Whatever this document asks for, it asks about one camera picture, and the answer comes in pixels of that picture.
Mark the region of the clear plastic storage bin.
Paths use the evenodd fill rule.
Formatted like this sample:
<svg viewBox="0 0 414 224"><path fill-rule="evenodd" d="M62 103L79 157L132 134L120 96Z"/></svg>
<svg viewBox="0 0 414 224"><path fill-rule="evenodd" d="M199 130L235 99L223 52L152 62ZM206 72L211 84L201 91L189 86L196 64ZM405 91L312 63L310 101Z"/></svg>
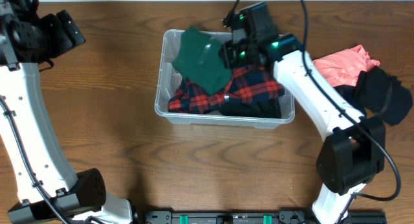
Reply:
<svg viewBox="0 0 414 224"><path fill-rule="evenodd" d="M180 39L183 32L183 30L170 29L164 33L162 38L162 52L154 104L154 110L157 115L166 118L173 124L244 126L256 129L275 129L294 120L295 99L289 91L285 91L285 94L278 98L281 118L223 116L218 111L205 115L168 112L168 101L175 94L182 81L182 76L173 68L172 61L179 52Z"/></svg>

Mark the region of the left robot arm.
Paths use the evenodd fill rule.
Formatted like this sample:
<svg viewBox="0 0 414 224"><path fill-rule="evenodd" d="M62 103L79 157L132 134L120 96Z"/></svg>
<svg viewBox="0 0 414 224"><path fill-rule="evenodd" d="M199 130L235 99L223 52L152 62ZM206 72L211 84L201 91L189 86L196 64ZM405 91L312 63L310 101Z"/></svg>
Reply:
<svg viewBox="0 0 414 224"><path fill-rule="evenodd" d="M69 164L47 113L39 65L85 42L66 10L39 17L39 0L1 0L1 140L18 202L12 223L132 223L126 199L110 194L99 170Z"/></svg>

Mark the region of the dark green garment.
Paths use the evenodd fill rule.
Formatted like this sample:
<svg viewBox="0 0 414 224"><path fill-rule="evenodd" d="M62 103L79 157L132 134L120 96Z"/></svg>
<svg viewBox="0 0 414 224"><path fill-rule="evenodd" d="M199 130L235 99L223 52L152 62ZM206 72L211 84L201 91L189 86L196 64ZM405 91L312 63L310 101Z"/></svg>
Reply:
<svg viewBox="0 0 414 224"><path fill-rule="evenodd" d="M213 95L232 77L219 55L221 49L222 43L215 36L190 27L181 34L179 53L172 66L184 79Z"/></svg>

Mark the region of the black garment with stripe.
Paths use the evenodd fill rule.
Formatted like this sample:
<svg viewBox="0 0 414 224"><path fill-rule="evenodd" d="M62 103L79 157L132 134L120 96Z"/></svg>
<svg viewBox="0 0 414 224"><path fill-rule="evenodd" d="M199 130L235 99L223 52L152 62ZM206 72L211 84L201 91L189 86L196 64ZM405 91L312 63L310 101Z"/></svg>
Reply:
<svg viewBox="0 0 414 224"><path fill-rule="evenodd" d="M390 126L400 124L413 107L410 90L378 66L360 72L353 97Z"/></svg>

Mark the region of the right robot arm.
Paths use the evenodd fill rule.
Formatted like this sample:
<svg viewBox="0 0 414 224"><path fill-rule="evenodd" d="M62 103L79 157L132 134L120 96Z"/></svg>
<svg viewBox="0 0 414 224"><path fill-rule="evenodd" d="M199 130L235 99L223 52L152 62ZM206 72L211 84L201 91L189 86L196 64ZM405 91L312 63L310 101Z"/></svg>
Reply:
<svg viewBox="0 0 414 224"><path fill-rule="evenodd" d="M232 38L221 57L229 67L267 65L272 76L287 88L314 122L323 146L316 169L322 187L303 214L279 215L283 223L385 223L383 212L351 212L352 202L384 169L385 127L376 117L364 115L349 104L318 72L304 41L280 34L267 4L232 8L223 19Z"/></svg>

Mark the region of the pink garment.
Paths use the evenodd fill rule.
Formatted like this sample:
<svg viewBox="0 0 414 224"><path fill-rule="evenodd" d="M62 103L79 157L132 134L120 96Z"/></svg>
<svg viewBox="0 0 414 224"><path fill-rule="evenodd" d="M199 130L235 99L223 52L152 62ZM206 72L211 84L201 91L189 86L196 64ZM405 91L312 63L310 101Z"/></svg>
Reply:
<svg viewBox="0 0 414 224"><path fill-rule="evenodd" d="M362 45L318 58L313 64L320 74L333 86L350 85L355 87L359 74L368 72L380 65L372 59Z"/></svg>

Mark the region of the dark navy garment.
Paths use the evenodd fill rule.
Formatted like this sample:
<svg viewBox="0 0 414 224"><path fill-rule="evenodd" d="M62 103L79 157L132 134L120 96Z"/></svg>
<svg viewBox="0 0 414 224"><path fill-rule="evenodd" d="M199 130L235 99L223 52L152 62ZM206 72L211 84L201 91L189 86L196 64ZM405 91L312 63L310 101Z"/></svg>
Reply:
<svg viewBox="0 0 414 224"><path fill-rule="evenodd" d="M349 104L351 104L355 109L359 110L365 117L367 116L365 108L359 101L357 101L353 95L354 86L339 85L334 88Z"/></svg>

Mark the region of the red navy plaid shirt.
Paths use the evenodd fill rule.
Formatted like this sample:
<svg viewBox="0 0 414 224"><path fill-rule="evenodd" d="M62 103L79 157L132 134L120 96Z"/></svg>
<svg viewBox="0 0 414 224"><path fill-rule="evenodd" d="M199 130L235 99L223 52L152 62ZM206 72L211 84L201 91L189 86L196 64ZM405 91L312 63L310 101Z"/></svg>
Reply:
<svg viewBox="0 0 414 224"><path fill-rule="evenodd" d="M226 104L256 104L283 95L284 87L265 68L249 65L234 69L230 81L212 95L190 79L183 79L168 102L168 111L205 115Z"/></svg>

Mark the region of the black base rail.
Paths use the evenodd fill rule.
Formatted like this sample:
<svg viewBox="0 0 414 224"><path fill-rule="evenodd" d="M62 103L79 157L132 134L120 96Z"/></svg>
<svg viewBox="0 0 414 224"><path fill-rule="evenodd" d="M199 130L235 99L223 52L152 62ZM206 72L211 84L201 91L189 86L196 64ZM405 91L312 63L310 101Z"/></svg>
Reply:
<svg viewBox="0 0 414 224"><path fill-rule="evenodd" d="M282 210L279 212L219 213L219 212L170 212L151 211L141 215L134 223L145 224L317 224L307 210ZM387 224L384 212L350 212L340 222L343 224Z"/></svg>

